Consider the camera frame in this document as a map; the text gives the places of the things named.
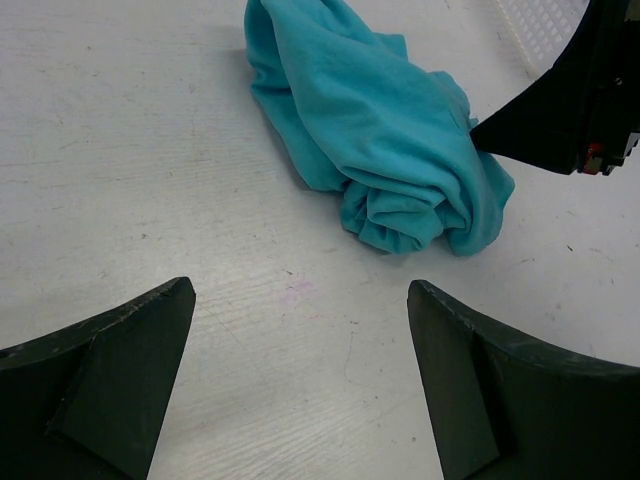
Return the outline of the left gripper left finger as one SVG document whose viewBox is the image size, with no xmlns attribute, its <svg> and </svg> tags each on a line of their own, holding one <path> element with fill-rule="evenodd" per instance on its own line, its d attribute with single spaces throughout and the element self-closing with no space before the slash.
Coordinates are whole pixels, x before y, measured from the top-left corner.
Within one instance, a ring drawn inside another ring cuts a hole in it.
<svg viewBox="0 0 640 480">
<path fill-rule="evenodd" d="M 2 478 L 147 478 L 195 303 L 177 277 L 2 350 Z"/>
</svg>

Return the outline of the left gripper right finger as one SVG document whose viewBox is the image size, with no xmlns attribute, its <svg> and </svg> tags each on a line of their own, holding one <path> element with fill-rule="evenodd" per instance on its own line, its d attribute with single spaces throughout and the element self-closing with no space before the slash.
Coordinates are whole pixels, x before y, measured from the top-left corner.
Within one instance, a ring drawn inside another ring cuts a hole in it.
<svg viewBox="0 0 640 480">
<path fill-rule="evenodd" d="M 416 280 L 408 317 L 447 479 L 635 479 L 639 371 L 544 342 Z"/>
</svg>

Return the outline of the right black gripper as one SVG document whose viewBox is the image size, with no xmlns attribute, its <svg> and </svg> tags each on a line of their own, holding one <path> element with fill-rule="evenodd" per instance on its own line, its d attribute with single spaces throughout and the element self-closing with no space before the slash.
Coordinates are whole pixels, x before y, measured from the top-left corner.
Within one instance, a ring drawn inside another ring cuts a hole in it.
<svg viewBox="0 0 640 480">
<path fill-rule="evenodd" d="M 549 71 L 478 124 L 475 145 L 540 169 L 609 175 L 639 142 L 639 3 L 588 1 Z"/>
</svg>

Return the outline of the teal t shirt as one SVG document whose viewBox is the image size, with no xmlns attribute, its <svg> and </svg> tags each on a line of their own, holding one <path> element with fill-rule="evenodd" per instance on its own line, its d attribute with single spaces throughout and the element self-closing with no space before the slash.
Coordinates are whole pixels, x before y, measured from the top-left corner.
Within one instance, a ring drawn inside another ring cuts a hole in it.
<svg viewBox="0 0 640 480">
<path fill-rule="evenodd" d="M 255 100 L 306 185 L 342 195 L 345 230 L 391 254 L 497 239 L 514 180 L 474 146 L 464 91 L 412 64 L 403 36 L 342 1 L 251 1 L 244 33 Z"/>
</svg>

